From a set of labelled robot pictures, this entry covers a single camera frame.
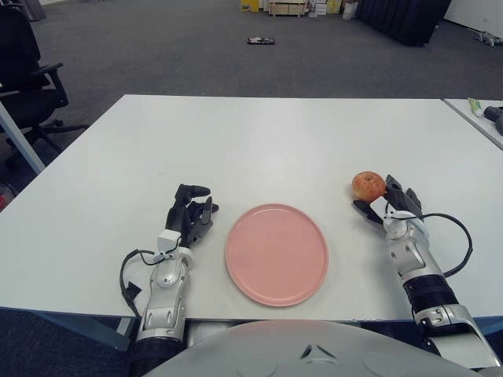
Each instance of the gray carpet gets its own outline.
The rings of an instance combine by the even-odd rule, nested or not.
[[[125,93],[246,97],[503,98],[503,49],[442,22],[424,48],[402,45],[340,16],[240,13],[237,0],[70,0],[33,23],[42,64],[63,62],[68,125],[92,123]],[[266,36],[275,46],[248,46]],[[79,132],[54,135],[62,147]],[[56,157],[43,142],[46,163]],[[18,189],[34,177],[22,160],[0,178]],[[373,326],[379,331],[378,324]],[[392,334],[414,344],[413,325]],[[0,311],[2,375],[125,375],[127,358],[30,313]],[[490,337],[501,354],[501,333]]]

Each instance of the red apple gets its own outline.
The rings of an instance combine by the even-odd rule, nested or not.
[[[384,179],[372,171],[363,171],[353,178],[353,195],[367,203],[373,202],[386,192]]]

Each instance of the office chair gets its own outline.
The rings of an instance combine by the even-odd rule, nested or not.
[[[60,120],[40,125],[54,110],[66,106],[68,99],[57,75],[57,69],[63,64],[40,67],[39,60],[39,47],[26,16],[14,5],[0,6],[0,101],[20,129],[31,128],[24,133],[31,145],[43,139],[61,153],[61,148],[49,138],[49,134],[81,130],[89,126],[63,127]],[[46,75],[51,78],[54,89],[44,89],[50,85]],[[7,139],[7,143],[14,147],[10,139]],[[7,159],[6,165],[12,166],[18,157],[19,151]]]

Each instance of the robotic hand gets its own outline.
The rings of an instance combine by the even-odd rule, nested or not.
[[[391,259],[402,279],[425,348],[466,368],[501,367],[497,355],[446,281],[446,277],[463,268],[472,253],[468,230],[452,216],[422,214],[415,192],[411,188],[403,192],[391,175],[387,176],[386,184],[384,197],[371,204],[360,200],[353,203],[369,220],[382,224],[386,230]],[[432,256],[428,231],[422,221],[431,216],[456,222],[468,237],[463,262],[446,273]]]
[[[130,376],[144,375],[182,350],[185,327],[185,287],[193,255],[189,247],[204,236],[213,225],[211,215],[218,210],[209,196],[204,203],[192,201],[195,197],[208,196],[210,189],[201,186],[180,185],[174,198],[174,206],[167,215],[165,230],[157,237],[157,252],[133,251],[123,263],[136,254],[153,254],[154,265],[150,277],[150,299],[141,318]],[[134,297],[139,288],[129,283],[121,288],[128,305],[135,312]]]

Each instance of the black cable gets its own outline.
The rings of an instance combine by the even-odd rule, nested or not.
[[[171,253],[172,251],[175,251],[177,249],[177,247],[178,247],[178,243],[180,242],[180,238],[181,237],[179,237],[177,239],[175,246],[172,249],[166,251],[166,253],[164,253],[164,254]],[[126,267],[127,262],[131,258],[135,257],[138,254],[140,254],[141,260],[146,265],[158,265],[159,263],[161,263],[162,261],[164,261],[164,259],[160,259],[159,261],[154,262],[154,263],[149,263],[149,262],[147,262],[145,260],[145,258],[143,257],[143,254],[154,255],[155,253],[153,251],[138,250],[138,249],[136,249],[136,250],[133,250],[132,252],[130,252],[128,255],[126,255],[126,257],[123,260],[123,264],[120,266],[120,273],[119,273],[120,293],[124,297],[124,300],[126,301],[126,304],[130,307],[131,310],[133,310],[134,315],[138,319],[141,319],[140,313],[138,312],[138,309],[136,309],[136,305],[134,304],[134,297],[131,295],[131,292],[129,292],[127,290],[126,284],[124,284],[124,276],[123,276],[123,274],[124,274],[124,267]]]
[[[445,277],[451,277],[452,275],[459,273],[466,266],[466,264],[468,263],[468,260],[470,259],[470,256],[472,255],[472,252],[473,252],[472,237],[470,236],[470,232],[468,231],[468,229],[466,229],[466,227],[464,226],[464,224],[461,221],[457,220],[454,216],[451,216],[449,214],[423,214],[421,216],[411,216],[409,218],[392,218],[392,219],[394,219],[394,220],[409,220],[411,218],[419,218],[420,220],[422,220],[424,218],[431,218],[434,216],[436,216],[438,218],[446,218],[447,220],[451,220],[454,224],[458,225],[461,229],[463,229],[463,232],[464,232],[464,234],[466,234],[466,238],[468,239],[468,249],[467,249],[466,254],[464,255],[464,258],[461,261],[461,263],[459,265],[457,265],[456,267],[454,267],[453,269],[450,269],[449,271],[444,273]]]
[[[124,284],[124,267],[126,266],[126,263],[136,255],[140,254],[141,258],[143,259],[143,254],[151,254],[154,255],[153,251],[147,251],[147,250],[133,250],[130,252],[128,255],[123,260],[123,264],[120,266],[120,273],[119,273],[119,285],[120,285],[120,293],[124,297],[124,300],[126,301],[126,304],[130,307],[131,310],[133,310],[134,315],[140,319],[140,313],[138,312],[138,309],[136,309],[136,305],[134,304],[134,297],[131,295],[131,293],[126,289],[126,284]]]

